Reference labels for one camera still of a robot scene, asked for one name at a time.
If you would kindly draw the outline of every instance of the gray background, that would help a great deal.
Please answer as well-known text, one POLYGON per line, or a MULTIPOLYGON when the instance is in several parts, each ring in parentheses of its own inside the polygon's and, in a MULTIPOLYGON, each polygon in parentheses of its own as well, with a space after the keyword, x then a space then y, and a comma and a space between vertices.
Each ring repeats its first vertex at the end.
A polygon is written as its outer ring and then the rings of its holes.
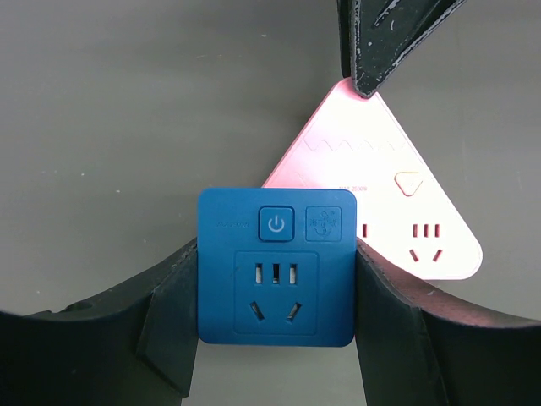
MULTIPOLYGON (((535 2, 467 2, 381 93, 484 247, 440 286, 541 318, 539 36, 535 2)), ((261 185, 339 79, 334 0, 0 0, 0 308, 60 310, 171 254, 197 194, 261 185)), ((185 403, 362 396, 353 346, 201 344, 185 403)))

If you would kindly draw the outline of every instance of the power strip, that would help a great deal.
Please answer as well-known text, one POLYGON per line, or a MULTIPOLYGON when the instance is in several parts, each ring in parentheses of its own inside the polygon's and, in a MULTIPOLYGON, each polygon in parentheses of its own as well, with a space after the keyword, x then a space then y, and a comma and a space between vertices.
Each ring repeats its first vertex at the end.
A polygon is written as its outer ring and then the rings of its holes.
POLYGON ((264 188, 347 189, 357 236, 425 280, 472 276, 483 251, 379 94, 365 100, 340 81, 264 188))

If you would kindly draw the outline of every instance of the black plastic arm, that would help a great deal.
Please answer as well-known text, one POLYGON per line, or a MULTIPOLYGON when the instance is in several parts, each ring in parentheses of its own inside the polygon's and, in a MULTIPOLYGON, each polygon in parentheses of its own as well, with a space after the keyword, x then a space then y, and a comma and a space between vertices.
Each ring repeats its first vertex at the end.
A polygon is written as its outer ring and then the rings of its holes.
POLYGON ((179 406, 197 349, 197 252, 59 313, 0 313, 2 406, 179 406))
POLYGON ((357 269, 356 340, 368 406, 541 404, 539 321, 446 294, 367 246, 357 269))
POLYGON ((342 75, 370 98, 465 0, 337 0, 342 75))

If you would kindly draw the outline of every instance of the blue power button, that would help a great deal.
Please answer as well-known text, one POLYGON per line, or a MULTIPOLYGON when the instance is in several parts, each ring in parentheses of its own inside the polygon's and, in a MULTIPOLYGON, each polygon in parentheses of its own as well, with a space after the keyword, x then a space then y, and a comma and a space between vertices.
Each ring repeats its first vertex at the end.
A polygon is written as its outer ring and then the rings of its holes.
POLYGON ((291 241, 293 239, 293 210, 290 207, 262 207, 260 239, 291 241))

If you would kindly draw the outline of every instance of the square power strip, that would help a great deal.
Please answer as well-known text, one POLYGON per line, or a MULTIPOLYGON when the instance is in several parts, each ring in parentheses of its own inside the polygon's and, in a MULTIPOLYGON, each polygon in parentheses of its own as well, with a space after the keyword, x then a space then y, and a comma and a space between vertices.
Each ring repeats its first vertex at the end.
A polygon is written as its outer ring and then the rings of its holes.
POLYGON ((347 190, 205 190, 197 227, 199 337, 213 344, 348 345, 356 217, 347 190))
POLYGON ((263 185, 347 189, 358 202, 357 236, 425 280, 472 276, 483 251, 379 94, 350 79, 320 104, 263 185))

